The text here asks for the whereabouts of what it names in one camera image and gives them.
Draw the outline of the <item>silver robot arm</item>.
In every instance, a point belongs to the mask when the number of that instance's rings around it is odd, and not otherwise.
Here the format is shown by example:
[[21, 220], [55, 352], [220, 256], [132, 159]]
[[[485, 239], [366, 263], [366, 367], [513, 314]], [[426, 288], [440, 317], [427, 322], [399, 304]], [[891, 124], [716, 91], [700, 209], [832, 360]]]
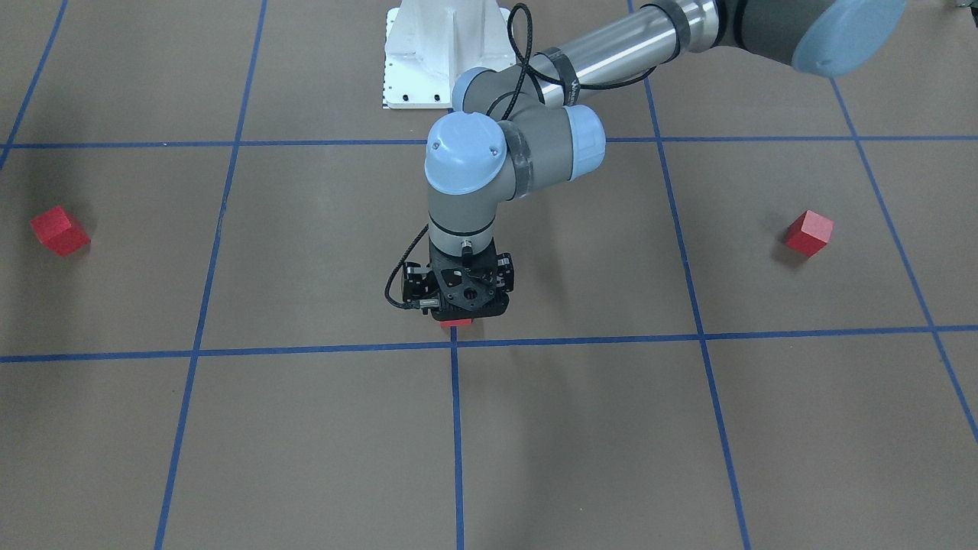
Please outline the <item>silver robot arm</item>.
[[620, 20], [557, 47], [510, 48], [516, 66], [476, 66], [452, 87], [450, 114], [426, 142], [427, 264], [405, 257], [396, 309], [442, 323], [499, 316], [514, 268], [494, 244], [500, 203], [594, 172], [607, 133], [582, 100], [641, 83], [685, 53], [736, 47], [834, 78], [853, 72], [890, 38], [904, 1], [649, 1]]

